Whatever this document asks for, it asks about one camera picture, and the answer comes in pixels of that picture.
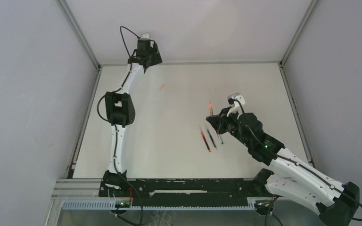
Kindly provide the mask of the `orange pen with cap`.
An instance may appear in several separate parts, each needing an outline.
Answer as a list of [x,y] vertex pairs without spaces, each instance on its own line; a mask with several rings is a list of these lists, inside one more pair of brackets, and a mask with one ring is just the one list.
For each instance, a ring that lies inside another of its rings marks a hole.
[[209,102],[209,112],[210,112],[210,116],[214,115],[212,102]]

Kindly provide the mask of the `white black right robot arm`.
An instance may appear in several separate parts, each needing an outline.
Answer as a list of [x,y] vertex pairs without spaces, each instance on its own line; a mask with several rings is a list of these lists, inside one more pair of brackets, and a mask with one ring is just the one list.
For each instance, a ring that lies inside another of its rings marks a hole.
[[267,166],[257,175],[254,191],[285,197],[317,214],[327,226],[347,226],[360,202],[360,189],[342,183],[299,159],[276,138],[265,133],[253,113],[231,113],[231,107],[206,117],[218,134],[229,133],[247,147],[248,153]]

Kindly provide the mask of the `black pen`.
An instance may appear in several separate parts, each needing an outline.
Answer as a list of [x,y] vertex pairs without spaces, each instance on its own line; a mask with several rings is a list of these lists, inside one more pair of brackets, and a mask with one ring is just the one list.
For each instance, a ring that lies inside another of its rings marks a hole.
[[209,135],[209,138],[210,138],[210,140],[211,140],[214,148],[217,149],[217,145],[216,145],[216,143],[215,143],[215,141],[214,141],[214,138],[213,138],[213,136],[211,135],[210,131],[208,131],[207,133],[208,133],[208,135]]

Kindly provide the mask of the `white green-tipped pen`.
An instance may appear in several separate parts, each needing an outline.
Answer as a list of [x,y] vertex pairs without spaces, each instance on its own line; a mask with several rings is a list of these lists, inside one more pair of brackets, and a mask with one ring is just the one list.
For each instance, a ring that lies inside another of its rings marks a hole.
[[220,134],[217,134],[217,136],[218,136],[218,138],[219,138],[219,140],[220,140],[221,144],[223,145],[223,144],[224,144],[224,141],[223,141],[223,139],[222,139],[222,136],[221,136]]

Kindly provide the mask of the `red pen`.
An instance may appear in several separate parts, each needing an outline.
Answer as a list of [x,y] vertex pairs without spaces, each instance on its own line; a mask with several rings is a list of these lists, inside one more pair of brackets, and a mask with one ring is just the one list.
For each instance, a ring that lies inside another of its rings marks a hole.
[[202,136],[202,139],[203,139],[203,141],[204,141],[204,143],[205,143],[205,145],[206,145],[206,148],[207,148],[208,152],[210,153],[210,152],[211,152],[210,146],[209,146],[209,144],[208,144],[208,142],[207,142],[207,139],[206,139],[206,137],[205,137],[205,135],[204,135],[204,132],[203,132],[202,130],[200,131],[200,134],[201,134],[201,136]]

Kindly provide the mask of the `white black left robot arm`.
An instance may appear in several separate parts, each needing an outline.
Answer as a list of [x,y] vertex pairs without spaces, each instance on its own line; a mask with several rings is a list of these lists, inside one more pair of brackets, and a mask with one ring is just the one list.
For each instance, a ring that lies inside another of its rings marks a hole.
[[155,70],[149,81],[147,70],[162,63],[157,43],[140,37],[128,56],[127,71],[118,88],[99,99],[106,110],[103,120],[112,129],[109,166],[100,189],[110,189],[117,196],[125,195],[131,187],[126,177],[128,150],[144,156],[179,155],[183,163],[211,151],[210,137],[201,128],[204,100],[187,88],[185,79],[176,79],[176,71],[170,72],[170,81],[159,91],[156,86],[165,79],[163,68]]

